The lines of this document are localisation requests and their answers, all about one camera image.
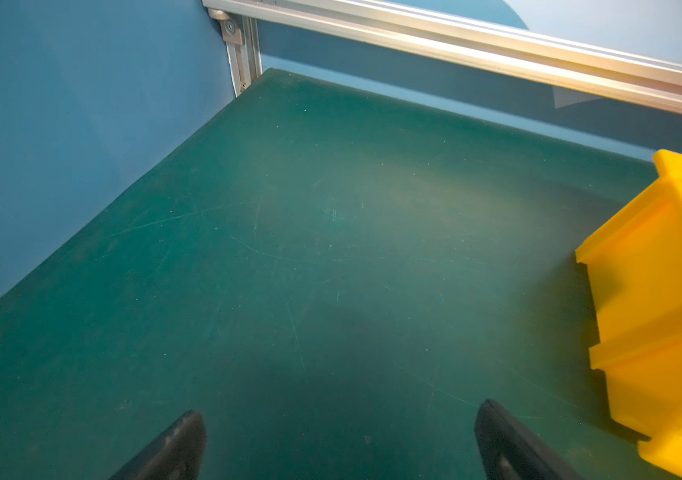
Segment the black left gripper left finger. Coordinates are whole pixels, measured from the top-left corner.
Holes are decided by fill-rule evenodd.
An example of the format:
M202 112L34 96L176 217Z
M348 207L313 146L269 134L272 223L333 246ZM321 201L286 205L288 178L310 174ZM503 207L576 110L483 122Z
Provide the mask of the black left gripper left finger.
M199 411L189 410L111 479L198 479L206 445L203 416Z

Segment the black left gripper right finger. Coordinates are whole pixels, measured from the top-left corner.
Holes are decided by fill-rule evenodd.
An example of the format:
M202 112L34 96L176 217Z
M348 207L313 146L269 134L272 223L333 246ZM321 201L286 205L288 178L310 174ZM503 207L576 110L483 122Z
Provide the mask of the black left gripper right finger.
M583 479L495 400L480 404L474 434L487 479Z

